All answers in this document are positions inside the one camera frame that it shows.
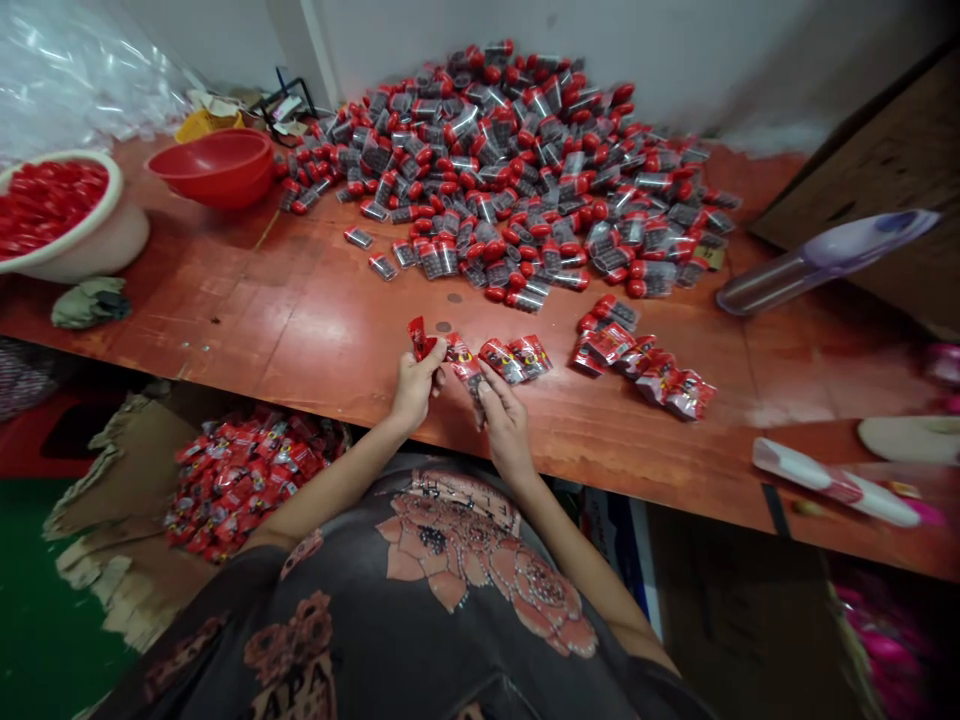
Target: red plastic bowl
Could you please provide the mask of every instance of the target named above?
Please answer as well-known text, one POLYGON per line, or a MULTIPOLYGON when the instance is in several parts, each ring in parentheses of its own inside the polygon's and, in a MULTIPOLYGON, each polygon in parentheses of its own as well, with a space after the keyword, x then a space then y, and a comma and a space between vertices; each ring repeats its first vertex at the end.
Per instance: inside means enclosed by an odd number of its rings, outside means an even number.
POLYGON ((260 176, 273 165, 271 149, 263 133, 221 130, 162 150, 146 167, 179 195, 223 198, 259 186, 260 176))
POLYGON ((267 166, 260 172, 257 177, 250 178, 249 184, 243 186, 242 188, 237 188, 231 192, 213 192, 213 193, 199 193, 193 195, 185 195, 190 200, 198 202, 201 205, 206 205, 207 207, 216 208, 218 210, 239 210, 240 208, 245 208, 248 205, 253 205, 257 200, 262 198, 273 186, 275 175, 273 172, 273 163, 267 163, 267 166))

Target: hand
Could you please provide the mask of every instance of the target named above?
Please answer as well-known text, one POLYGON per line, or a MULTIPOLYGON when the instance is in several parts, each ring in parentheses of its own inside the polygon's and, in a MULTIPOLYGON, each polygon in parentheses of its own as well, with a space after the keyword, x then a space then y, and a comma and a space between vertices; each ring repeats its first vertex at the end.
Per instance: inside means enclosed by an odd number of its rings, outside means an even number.
POLYGON ((480 367, 484 382, 480 383, 478 391, 487 415, 493 464, 507 485, 537 477, 527 438, 527 409, 506 380, 486 363, 480 363, 480 367))
POLYGON ((397 392, 393 397, 390 417, 404 428, 407 435, 420 427, 427 417, 429 399, 437 397, 447 382, 447 376, 440 367, 446 355, 447 341, 438 338, 433 350, 420 362, 411 352, 400 356, 397 392))

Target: person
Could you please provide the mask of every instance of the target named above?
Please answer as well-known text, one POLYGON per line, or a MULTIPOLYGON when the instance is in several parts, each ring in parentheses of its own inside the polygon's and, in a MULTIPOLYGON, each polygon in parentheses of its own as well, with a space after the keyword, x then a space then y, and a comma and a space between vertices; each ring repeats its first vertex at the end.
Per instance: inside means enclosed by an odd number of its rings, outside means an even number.
POLYGON ((399 453, 446 384, 400 358, 389 415, 250 536, 95 718, 641 718, 710 711, 537 474, 481 363, 499 478, 399 453))

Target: red chair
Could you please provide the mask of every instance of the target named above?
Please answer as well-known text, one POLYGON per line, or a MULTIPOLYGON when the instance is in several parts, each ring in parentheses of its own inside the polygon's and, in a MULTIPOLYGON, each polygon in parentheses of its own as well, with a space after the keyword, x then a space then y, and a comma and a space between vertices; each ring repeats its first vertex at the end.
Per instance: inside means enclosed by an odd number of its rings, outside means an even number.
POLYGON ((99 451, 87 449, 126 398, 124 389, 69 383, 0 423, 0 480, 81 478, 99 451))

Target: yellow container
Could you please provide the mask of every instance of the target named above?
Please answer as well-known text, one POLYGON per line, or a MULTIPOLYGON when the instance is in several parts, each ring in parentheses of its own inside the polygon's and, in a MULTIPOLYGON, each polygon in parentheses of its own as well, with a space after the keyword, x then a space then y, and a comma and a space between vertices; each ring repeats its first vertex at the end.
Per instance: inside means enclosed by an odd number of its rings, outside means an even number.
POLYGON ((186 142, 199 140, 204 135, 209 135, 217 130, 242 127, 243 115, 240 114, 239 110, 233 117, 221 118, 216 115, 211 115, 206 108, 201 108, 197 110, 197 112, 187 116, 187 119, 183 121, 183 125, 177 130, 177 134, 174 137, 177 139, 177 142, 182 145, 186 142))

